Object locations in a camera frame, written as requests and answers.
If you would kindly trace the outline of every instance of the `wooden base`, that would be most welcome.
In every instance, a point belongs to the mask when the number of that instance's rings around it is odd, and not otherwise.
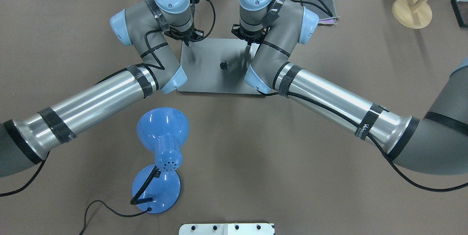
[[[405,27],[422,29],[433,18],[433,12],[427,3],[424,3],[417,12],[411,12],[418,0],[395,0],[392,5],[393,16]]]

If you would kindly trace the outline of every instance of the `brown table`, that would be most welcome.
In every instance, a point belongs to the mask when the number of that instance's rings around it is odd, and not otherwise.
[[[25,118],[127,65],[139,63],[109,18],[141,0],[0,0],[0,121]],[[211,37],[234,38],[238,0],[212,0]],[[467,56],[466,29],[450,0],[429,0],[432,23],[400,25],[394,0],[335,0],[341,16],[318,27],[291,62],[400,115],[423,117],[452,70]],[[196,26],[208,30],[209,5]],[[168,39],[176,55],[181,43]],[[93,206],[86,234],[176,235],[184,223],[275,223],[281,235],[463,234],[468,189],[414,188],[379,151],[296,102],[274,96],[157,93],[53,150],[25,191],[0,199],[0,234],[77,234],[84,210],[104,200],[121,213],[135,175],[154,162],[136,135],[147,111],[185,113],[190,135],[179,170],[182,194],[169,211],[124,219]],[[22,186],[35,168],[0,179],[1,192]],[[418,183],[448,187],[466,175],[403,170]]]

